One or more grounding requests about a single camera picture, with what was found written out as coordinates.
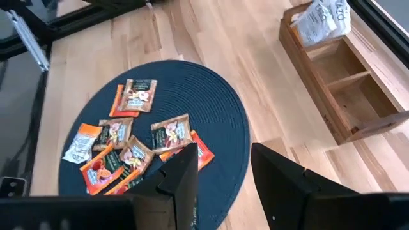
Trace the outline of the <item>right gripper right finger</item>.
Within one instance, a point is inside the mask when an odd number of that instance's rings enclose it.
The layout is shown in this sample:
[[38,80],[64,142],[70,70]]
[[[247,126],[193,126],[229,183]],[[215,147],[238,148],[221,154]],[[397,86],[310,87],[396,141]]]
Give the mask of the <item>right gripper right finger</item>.
[[409,230],[409,193],[360,194],[260,143],[251,166],[271,230]]

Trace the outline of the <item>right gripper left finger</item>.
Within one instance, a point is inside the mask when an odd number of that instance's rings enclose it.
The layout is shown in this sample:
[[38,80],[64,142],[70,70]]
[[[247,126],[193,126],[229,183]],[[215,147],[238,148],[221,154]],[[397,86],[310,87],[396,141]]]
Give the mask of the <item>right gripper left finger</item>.
[[0,230],[191,230],[197,144],[122,195],[0,199]]

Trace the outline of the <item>white Tazo tea packet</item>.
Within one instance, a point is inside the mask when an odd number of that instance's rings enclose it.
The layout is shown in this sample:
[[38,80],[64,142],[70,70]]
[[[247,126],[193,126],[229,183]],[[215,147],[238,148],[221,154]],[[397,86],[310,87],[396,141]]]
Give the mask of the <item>white Tazo tea packet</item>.
[[101,131],[101,126],[82,123],[62,159],[75,164],[88,161],[91,158],[92,146]]
[[330,33],[329,37],[336,38],[348,34],[351,31],[351,17],[347,0],[319,1],[329,10],[336,25],[336,29]]
[[321,1],[313,1],[292,23],[304,47],[315,45],[325,40],[337,29],[328,8]]

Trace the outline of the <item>brown vanilla cinnamon tea packet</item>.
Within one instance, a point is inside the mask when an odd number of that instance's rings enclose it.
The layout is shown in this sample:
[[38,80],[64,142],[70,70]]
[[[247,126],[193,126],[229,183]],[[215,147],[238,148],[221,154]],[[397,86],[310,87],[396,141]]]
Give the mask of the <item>brown vanilla cinnamon tea packet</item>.
[[155,153],[152,150],[132,135],[120,153],[120,160],[126,172],[143,173],[151,164],[154,156]]
[[154,123],[150,128],[152,150],[158,155],[178,150],[193,142],[188,114]]
[[132,117],[100,120],[98,125],[102,127],[102,131],[92,150],[102,151],[110,144],[116,150],[124,148],[131,136],[133,120]]
[[120,109],[150,112],[156,88],[156,79],[128,79],[123,90]]

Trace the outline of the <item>wooden three-compartment tray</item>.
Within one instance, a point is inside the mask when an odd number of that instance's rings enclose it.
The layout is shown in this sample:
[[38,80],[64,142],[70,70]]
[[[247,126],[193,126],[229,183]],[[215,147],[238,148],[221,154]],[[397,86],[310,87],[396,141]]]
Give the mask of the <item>wooden three-compartment tray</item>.
[[286,10],[279,40],[317,106],[337,144],[380,134],[409,121],[409,109],[399,105],[351,36],[304,47],[293,27],[304,3]]

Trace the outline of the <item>round dark blue woven placemat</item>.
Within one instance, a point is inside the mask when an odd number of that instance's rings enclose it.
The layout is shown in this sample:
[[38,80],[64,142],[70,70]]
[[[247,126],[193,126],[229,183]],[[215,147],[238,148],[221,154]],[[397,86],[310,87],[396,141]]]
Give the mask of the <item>round dark blue woven placemat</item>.
[[156,61],[119,74],[84,106],[69,131],[63,150],[82,123],[96,125],[108,117],[119,84],[128,79],[156,79],[151,111],[139,115],[132,133],[147,147],[150,126],[183,114],[191,129],[215,155],[199,172],[199,230],[216,230],[239,193],[249,164],[251,138],[245,109],[235,90],[211,69],[188,61]]

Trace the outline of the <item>silver aluminium bracket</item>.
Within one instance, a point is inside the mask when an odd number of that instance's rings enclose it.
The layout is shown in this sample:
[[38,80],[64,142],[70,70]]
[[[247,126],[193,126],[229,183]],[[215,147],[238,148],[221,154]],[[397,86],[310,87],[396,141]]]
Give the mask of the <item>silver aluminium bracket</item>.
[[26,24],[26,21],[14,10],[7,11],[6,15],[13,24],[26,49],[31,53],[32,57],[37,62],[37,65],[40,67],[41,71],[48,72],[49,61],[45,57],[45,54],[36,41],[32,31]]

